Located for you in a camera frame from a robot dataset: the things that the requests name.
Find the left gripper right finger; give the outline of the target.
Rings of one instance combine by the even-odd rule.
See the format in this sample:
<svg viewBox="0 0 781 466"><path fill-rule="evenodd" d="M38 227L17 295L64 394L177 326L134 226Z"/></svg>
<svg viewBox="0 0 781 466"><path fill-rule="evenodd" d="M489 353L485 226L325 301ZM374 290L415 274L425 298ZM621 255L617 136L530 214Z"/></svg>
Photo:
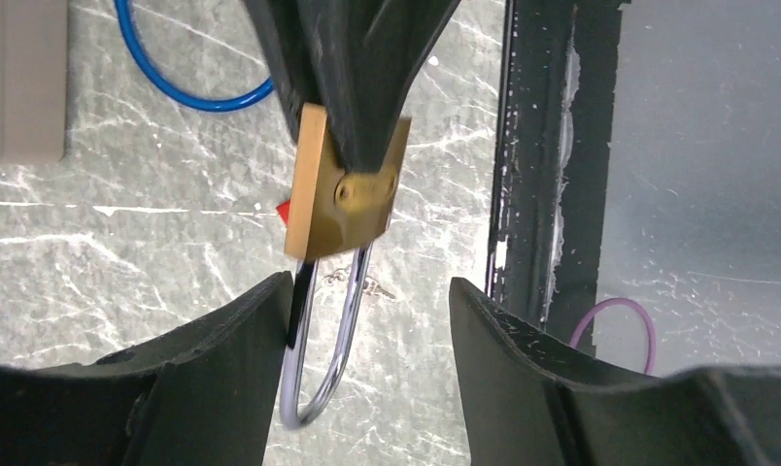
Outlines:
<svg viewBox="0 0 781 466"><path fill-rule="evenodd" d="M781 366L666 378L595 359L451 282L475 465L781 465Z"/></svg>

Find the brass padlock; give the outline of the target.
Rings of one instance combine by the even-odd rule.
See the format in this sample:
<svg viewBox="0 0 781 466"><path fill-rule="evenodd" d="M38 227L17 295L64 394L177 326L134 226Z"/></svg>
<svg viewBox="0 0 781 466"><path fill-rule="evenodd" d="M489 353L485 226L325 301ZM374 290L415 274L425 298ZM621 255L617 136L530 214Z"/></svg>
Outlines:
<svg viewBox="0 0 781 466"><path fill-rule="evenodd" d="M409 117L399 119L379 172L349 173L337 160L326 109L316 104L302 109L285 239L286 255L298 261L279 402L281 423L288 430L313 422L342 380L372 246L390 224L410 126ZM332 359L319 389L302 406L299 395L318 265L346 251L354 256Z"/></svg>

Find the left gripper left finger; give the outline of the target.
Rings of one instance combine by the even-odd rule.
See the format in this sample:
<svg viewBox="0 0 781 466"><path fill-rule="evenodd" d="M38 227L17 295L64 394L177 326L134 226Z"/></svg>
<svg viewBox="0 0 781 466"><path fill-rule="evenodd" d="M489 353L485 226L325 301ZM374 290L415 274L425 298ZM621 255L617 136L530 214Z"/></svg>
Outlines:
<svg viewBox="0 0 781 466"><path fill-rule="evenodd" d="M89 365L0 365L0 465L258 465L292 277Z"/></svg>

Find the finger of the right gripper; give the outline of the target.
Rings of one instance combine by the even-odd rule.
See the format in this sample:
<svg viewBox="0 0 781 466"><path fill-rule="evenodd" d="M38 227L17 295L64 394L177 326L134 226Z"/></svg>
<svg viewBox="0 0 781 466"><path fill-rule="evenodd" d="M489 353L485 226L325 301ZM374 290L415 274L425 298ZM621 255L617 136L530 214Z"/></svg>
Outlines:
<svg viewBox="0 0 781 466"><path fill-rule="evenodd" d="M298 141L302 109L323 101L309 42L312 0L246 0L245 7L271 75L292 140Z"/></svg>
<svg viewBox="0 0 781 466"><path fill-rule="evenodd" d="M412 82L458 2L326 0L297 7L340 162L349 172L376 173Z"/></svg>

